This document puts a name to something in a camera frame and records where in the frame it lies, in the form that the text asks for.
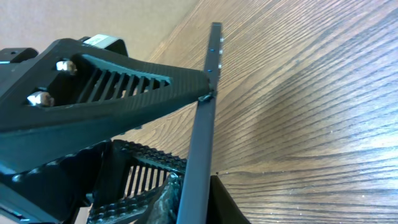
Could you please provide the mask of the blue Galaxy smartphone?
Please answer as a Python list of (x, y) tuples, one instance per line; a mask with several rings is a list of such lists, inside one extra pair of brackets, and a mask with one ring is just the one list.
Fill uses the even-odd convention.
[[(204, 66), (204, 72), (208, 75), (214, 90), (217, 90), (220, 78), (219, 64), (222, 41), (222, 23), (214, 22), (211, 25)], [(177, 224), (204, 224), (206, 222), (215, 110), (215, 96), (197, 104)]]

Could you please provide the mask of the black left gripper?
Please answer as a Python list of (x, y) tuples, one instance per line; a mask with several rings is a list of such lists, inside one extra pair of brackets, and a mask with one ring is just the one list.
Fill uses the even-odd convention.
[(206, 224), (250, 224), (217, 175), (210, 177)]

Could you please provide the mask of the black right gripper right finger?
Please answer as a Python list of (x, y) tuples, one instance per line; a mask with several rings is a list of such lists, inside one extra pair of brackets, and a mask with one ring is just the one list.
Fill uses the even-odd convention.
[(121, 140), (1, 176), (1, 214), (17, 223), (161, 223), (177, 219), (187, 160)]

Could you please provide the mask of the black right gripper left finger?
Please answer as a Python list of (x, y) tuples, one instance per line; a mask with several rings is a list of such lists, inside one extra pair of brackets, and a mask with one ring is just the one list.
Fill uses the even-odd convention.
[(1, 172), (20, 173), (212, 92), (200, 70), (142, 62), (79, 40), (1, 50)]

